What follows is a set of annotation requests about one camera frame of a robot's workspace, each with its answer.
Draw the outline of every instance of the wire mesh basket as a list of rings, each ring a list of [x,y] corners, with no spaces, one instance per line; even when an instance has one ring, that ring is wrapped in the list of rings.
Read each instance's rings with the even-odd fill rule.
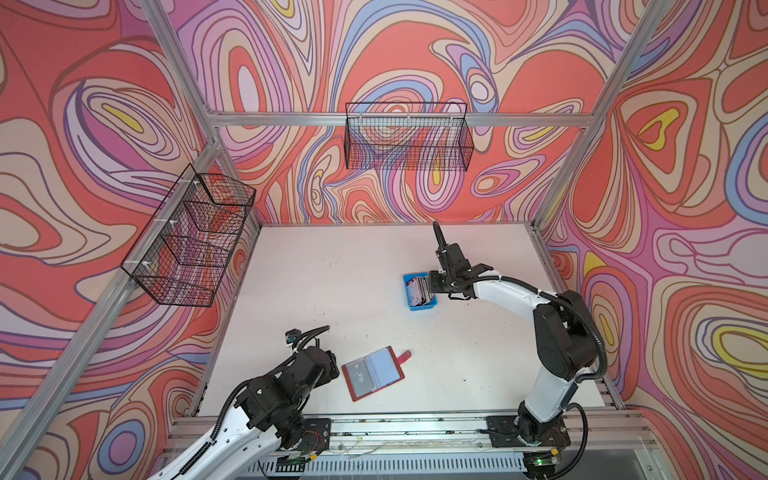
[[[226,175],[195,174],[129,274],[157,303],[211,306],[255,198]]]
[[[462,102],[346,104],[348,170],[463,170],[475,145]]]

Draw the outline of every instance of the aluminum frame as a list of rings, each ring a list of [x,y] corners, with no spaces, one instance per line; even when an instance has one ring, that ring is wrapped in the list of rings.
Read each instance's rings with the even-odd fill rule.
[[[210,107],[197,86],[197,81],[181,50],[179,37],[170,23],[168,14],[156,0],[141,0],[141,7],[144,9],[144,13],[147,14],[147,22],[149,22],[155,37],[157,37],[157,43],[163,49],[163,53],[165,53],[170,73],[187,98],[187,103],[189,103],[197,123],[205,133],[208,141],[216,141],[223,146],[218,128],[214,127],[210,122]],[[217,162],[221,171],[229,177],[240,178],[230,152],[225,147],[222,147],[221,150],[221,161]]]
[[[194,167],[200,171],[208,171],[214,158],[220,153],[219,150],[218,144],[209,143],[200,152]],[[182,180],[192,180],[192,169],[187,168],[184,173],[187,177]],[[168,197],[155,220],[166,220],[170,217],[174,208],[181,202],[184,190],[177,188]],[[162,230],[163,224],[161,221],[152,222],[136,243],[129,261],[141,260]],[[0,440],[0,478],[15,478],[25,467],[136,287],[137,284],[118,266],[114,278],[99,297],[93,310]]]
[[[609,408],[585,409],[590,438],[587,449],[656,449],[656,437],[642,412]],[[405,412],[372,414],[307,414],[306,418],[331,418],[329,449],[324,455],[363,455],[372,453],[463,453],[491,451],[485,417],[516,415],[516,410],[478,412]],[[171,426],[165,459],[174,458],[192,445],[213,425],[216,417],[185,417]],[[571,410],[563,415],[571,433],[571,449],[581,441],[581,417]],[[495,452],[533,452],[546,447],[493,449]]]
[[[159,1],[142,0],[141,4],[147,14],[147,20],[157,36],[158,44],[168,59],[171,74],[179,83],[200,128],[208,139],[206,148],[195,160],[195,167],[198,171],[208,172],[214,161],[214,156],[219,154],[221,161],[217,163],[221,170],[232,177],[238,176],[229,152],[223,147],[218,131],[218,127],[221,126],[334,126],[343,124],[343,122],[335,123],[344,119],[343,114],[334,113],[220,114],[211,112],[181,51],[178,37]],[[536,224],[542,218],[546,218],[554,206],[553,202],[560,197],[561,192],[565,189],[571,174],[578,167],[589,144],[599,132],[608,108],[617,97],[621,85],[626,81],[631,68],[663,18],[669,4],[670,0],[649,1],[598,97],[596,107],[590,114],[468,114],[467,122],[470,126],[565,126],[584,129],[579,134],[552,185],[548,188],[545,198],[535,211],[534,222]],[[173,206],[172,201],[173,196],[169,198],[161,214],[167,214],[166,210]],[[147,248],[151,240],[154,239],[151,233],[153,231],[156,236],[159,229],[147,229],[147,233],[139,243],[142,248],[135,249],[137,253]],[[24,468],[135,287],[136,285],[130,277],[119,270],[88,318],[72,337],[51,371],[37,388],[35,394],[29,399],[27,405],[0,440],[0,478],[14,478]]]
[[[536,249],[536,253],[538,253],[538,259],[541,261],[541,265],[544,267],[544,271],[547,273],[547,278],[552,284],[554,291],[556,293],[563,293],[565,290],[568,290],[565,286],[565,282],[563,282],[563,278],[558,273],[558,269],[554,266],[552,257],[549,255],[549,251],[547,250],[544,240],[541,238],[541,234],[531,224],[526,225],[525,229],[528,231],[531,243],[533,243],[533,247]]]
[[[195,390],[194,395],[192,396],[192,401],[190,403],[190,415],[189,416],[197,416],[197,413],[200,411],[200,404],[203,402],[203,397],[205,396],[205,392],[208,388],[208,382],[210,381],[210,377],[214,374],[214,365],[216,364],[216,359],[219,356],[219,350],[221,350],[221,343],[224,339],[224,335],[227,333],[227,327],[230,325],[230,320],[232,319],[232,313],[234,312],[235,302],[237,301],[237,297],[240,296],[240,289],[243,287],[243,282],[245,280],[245,272],[248,271],[248,266],[250,265],[250,261],[253,258],[253,252],[256,250],[256,242],[259,240],[259,235],[261,234],[261,226],[259,225],[259,221],[256,218],[256,209],[252,209],[250,215],[246,219],[246,222],[250,225],[249,228],[253,228],[255,232],[255,236],[253,237],[253,242],[249,245],[249,251],[247,258],[245,260],[245,264],[243,266],[243,272],[240,274],[240,277],[237,279],[237,282],[235,283],[234,291],[232,298],[230,299],[230,302],[227,304],[226,309],[224,310],[224,316],[221,320],[221,324],[219,325],[219,330],[216,334],[216,339],[214,340],[214,344],[210,348],[210,355],[208,356],[209,360],[206,363],[205,367],[203,368],[203,375],[200,377],[200,382],[197,384],[197,389]]]
[[[624,50],[619,55],[614,69],[608,75],[603,90],[598,96],[598,102],[592,109],[594,121],[579,132],[576,141],[571,146],[571,151],[568,152],[568,156],[563,160],[563,164],[554,175],[554,179],[544,194],[544,198],[541,199],[533,214],[534,225],[540,225],[556,208],[566,187],[570,184],[573,174],[587,154],[592,141],[600,132],[601,125],[607,121],[605,116],[608,110],[610,110],[611,105],[616,101],[619,92],[621,92],[621,87],[629,78],[632,68],[637,63],[637,60],[640,59],[643,50],[656,31],[656,27],[667,14],[667,10],[671,5],[671,0],[649,0],[627,44],[624,46]]]
[[[376,114],[376,117],[406,117],[407,114]],[[410,114],[411,117],[434,117],[434,114]],[[214,127],[343,127],[344,113],[229,113],[215,111],[208,115]],[[467,113],[470,127],[588,127],[592,114],[473,114]]]

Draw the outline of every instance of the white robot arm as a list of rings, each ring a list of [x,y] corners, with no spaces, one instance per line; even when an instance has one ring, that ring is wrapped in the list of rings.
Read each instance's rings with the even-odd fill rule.
[[[519,445],[538,445],[561,420],[578,383],[605,374],[605,348],[597,327],[577,293],[555,295],[503,276],[482,263],[470,266],[456,243],[445,242],[437,222],[434,228],[438,241],[435,253],[442,269],[429,272],[433,293],[447,293],[453,300],[496,303],[534,327],[541,369],[531,394],[518,407],[514,432]],[[238,385],[225,402],[216,425],[151,480],[174,480],[180,475],[178,480],[230,480],[279,447],[296,445],[306,431],[301,411],[310,391],[339,376],[336,357],[330,351],[306,346],[328,329],[325,326],[304,334],[297,330],[286,333],[296,352],[266,375]],[[596,359],[597,372],[582,372]],[[578,408],[586,422],[583,409]],[[573,468],[586,438],[585,429],[577,458],[549,478],[558,478]]]
[[[578,383],[600,379],[607,370],[603,339],[581,296],[539,290],[526,282],[503,276],[488,265],[471,266],[458,244],[448,245],[434,222],[440,271],[429,272],[433,293],[452,300],[480,299],[495,303],[533,325],[541,369],[531,394],[518,407],[518,440],[538,445],[561,418]],[[597,372],[582,372],[599,359]]]

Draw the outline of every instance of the blue swirl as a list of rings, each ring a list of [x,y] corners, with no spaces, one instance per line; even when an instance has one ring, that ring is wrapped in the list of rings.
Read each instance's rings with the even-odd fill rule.
[[[641,73],[645,68],[655,62],[658,58],[661,57],[669,47],[670,40],[669,38],[665,38],[664,41],[662,41],[659,45],[656,45],[653,49],[650,51],[643,52],[643,54],[638,58],[637,63],[632,68],[632,72],[630,73],[630,78],[636,76],[637,74]]]
[[[733,151],[730,164],[728,165],[728,171],[725,175],[725,196],[728,199],[728,203],[731,208],[739,214],[741,217],[747,220],[759,223],[761,225],[768,225],[768,212],[756,210],[753,206],[748,205],[742,195],[749,195],[753,200],[757,200],[764,207],[768,207],[768,202],[763,199],[758,199],[747,190],[748,186],[743,186],[743,191],[739,192],[739,173],[742,173],[744,177],[749,174],[748,170],[750,164],[754,161],[760,161],[760,152],[757,151],[757,145],[755,143],[760,142],[760,138],[768,134],[768,114],[762,116],[746,131],[746,133],[739,139],[739,143],[736,145],[736,150]],[[750,153],[750,148],[754,148],[754,155],[747,157]]]
[[[472,108],[480,113],[487,114],[492,111],[495,111],[498,107],[498,92],[496,90],[496,82],[494,81],[493,75],[491,75],[490,71],[485,68],[484,65],[481,65],[480,62],[478,62],[478,59],[472,55],[469,52],[463,53],[459,58],[459,68],[462,71],[462,78],[464,79],[464,86],[469,93],[469,100],[472,103]],[[479,101],[476,101],[472,97],[472,93],[470,90],[469,85],[469,71],[473,68],[477,68],[478,70],[482,70],[483,74],[485,75],[485,80],[491,84],[493,88],[493,101],[490,101],[488,103],[480,103]]]
[[[112,460],[109,451],[114,440],[122,434],[132,435],[136,439],[136,446],[134,447],[131,456],[128,457],[128,460],[124,463],[116,463]],[[99,467],[110,475],[127,472],[136,465],[136,462],[138,462],[138,459],[141,457],[141,451],[144,449],[144,440],[144,425],[138,420],[128,420],[127,422],[122,422],[115,426],[112,431],[107,434],[107,438],[104,439],[101,446],[99,446],[97,454]]]
[[[400,12],[423,12],[436,15],[448,20],[469,37],[469,40],[477,46],[482,54],[482,60],[488,64],[491,58],[491,45],[488,39],[483,35],[482,30],[468,18],[462,18],[458,15],[445,10],[444,8],[424,2],[423,0],[405,0],[399,3],[393,3],[392,0],[372,0],[366,6],[362,7],[352,20],[349,26],[349,32],[344,37],[344,43],[339,55],[339,63],[336,66],[336,77],[333,79],[333,88],[330,99],[331,107],[336,105],[336,95],[339,92],[341,74],[344,72],[346,62],[352,54],[352,49],[360,38],[384,18],[395,15]]]
[[[327,128],[326,133],[321,135],[320,138],[318,138],[315,143],[312,144],[312,146],[307,150],[306,155],[304,155],[304,158],[301,159],[299,171],[296,172],[296,184],[299,187],[296,189],[296,193],[299,195],[298,207],[304,214],[304,223],[312,223],[312,214],[310,214],[309,210],[306,208],[305,195],[307,182],[309,181],[310,162],[314,158],[315,152],[318,151],[323,145],[325,145],[328,140],[330,140],[334,131],[334,128]],[[333,210],[335,211],[338,207],[336,206],[336,202],[333,199],[333,195],[323,191],[323,196],[331,202],[333,205]]]
[[[599,31],[595,30],[592,25],[589,25],[587,22],[582,20],[569,20],[560,24],[559,26],[548,31],[547,34],[544,35],[537,43],[541,44],[560,36],[572,37],[575,31],[583,33],[585,36],[587,36],[587,38],[592,40],[596,46],[602,48],[602,50],[608,54],[608,56],[611,56],[611,46],[608,45],[607,41],[605,41],[603,35]]]
[[[410,90],[416,93],[421,99],[420,101],[435,101],[435,98],[432,96],[432,90],[423,83],[415,80],[397,80],[384,84],[366,95],[361,101],[378,101],[389,93],[402,90]],[[355,105],[352,111],[366,111],[366,106]]]

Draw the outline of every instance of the psychedelic patterned wall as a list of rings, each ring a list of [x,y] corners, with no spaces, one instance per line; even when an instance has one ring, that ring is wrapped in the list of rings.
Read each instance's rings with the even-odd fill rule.
[[[215,111],[448,101],[588,112],[642,2],[195,2],[171,12]],[[269,223],[530,220],[575,129],[475,127],[466,173],[349,172],[342,128],[222,130]]]
[[[467,172],[347,170],[343,127],[284,127],[237,165],[264,223],[529,220],[578,129],[494,130]]]
[[[0,435],[204,144],[141,11],[89,5],[0,2]],[[22,478],[146,475],[189,406],[249,241],[214,308],[137,291]]]
[[[246,228],[211,308],[162,306],[141,289],[107,334],[18,480],[143,480],[192,397],[256,232]]]
[[[543,232],[680,478],[768,475],[768,5],[677,2]]]

